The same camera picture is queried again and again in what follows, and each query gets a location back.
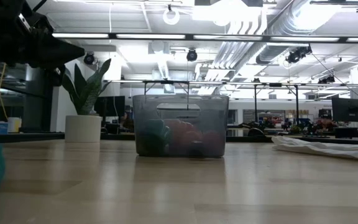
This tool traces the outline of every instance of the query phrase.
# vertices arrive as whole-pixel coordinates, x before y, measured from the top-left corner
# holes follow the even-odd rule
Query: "potted plant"
[[[74,81],[64,73],[62,85],[70,95],[77,115],[66,116],[66,142],[100,142],[101,117],[91,114],[94,104],[110,82],[102,85],[103,75],[109,70],[111,59],[105,61],[95,73],[85,80],[77,64]]]

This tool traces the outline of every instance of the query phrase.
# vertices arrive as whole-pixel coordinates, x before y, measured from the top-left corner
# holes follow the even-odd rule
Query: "snake plant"
[[[103,75],[109,70],[111,59],[105,61],[95,73],[85,80],[80,68],[75,64],[74,80],[68,70],[63,75],[62,85],[70,94],[78,115],[89,115],[91,110],[102,93],[111,82],[102,85]]]

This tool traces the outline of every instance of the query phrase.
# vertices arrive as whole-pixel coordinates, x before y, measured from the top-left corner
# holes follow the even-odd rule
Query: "table surface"
[[[358,223],[358,161],[227,143],[222,159],[134,141],[4,145],[0,223]]]

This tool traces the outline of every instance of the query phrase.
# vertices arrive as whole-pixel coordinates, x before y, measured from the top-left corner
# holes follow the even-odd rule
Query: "translucent storage bin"
[[[229,97],[139,95],[132,100],[140,156],[224,155]]]

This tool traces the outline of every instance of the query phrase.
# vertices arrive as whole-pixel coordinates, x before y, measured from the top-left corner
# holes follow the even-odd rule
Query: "ceiling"
[[[39,0],[27,0],[34,7]],[[267,10],[268,23],[290,2],[290,0],[277,0],[276,7]],[[311,35],[358,35],[358,7],[342,7],[339,12],[330,18],[324,25]],[[211,21],[194,21],[189,14],[180,13],[180,20],[175,25],[168,25],[163,20],[165,6],[144,6],[125,4],[85,4],[83,2],[56,2],[49,0],[39,10],[45,14],[57,32],[154,32],[154,33],[192,33],[192,34],[223,34],[229,26],[217,26]],[[188,12],[192,7],[181,7]],[[125,63],[122,65],[122,74],[126,77],[137,73],[151,73],[157,70],[157,62],[148,55],[150,41],[128,40],[74,40],[78,45],[115,45],[119,49]],[[172,48],[195,48],[199,55],[197,62],[187,62],[186,53],[177,51],[168,62],[170,70],[194,71],[197,63],[212,61],[219,52],[222,42],[186,42],[169,41]],[[355,44],[312,44],[311,48],[316,57],[326,68],[337,69],[337,75],[346,79],[351,66],[358,62],[358,45]],[[264,80],[301,81],[325,71],[314,56],[309,55],[298,64],[286,68],[283,59],[279,58],[274,66],[266,67],[261,77]]]

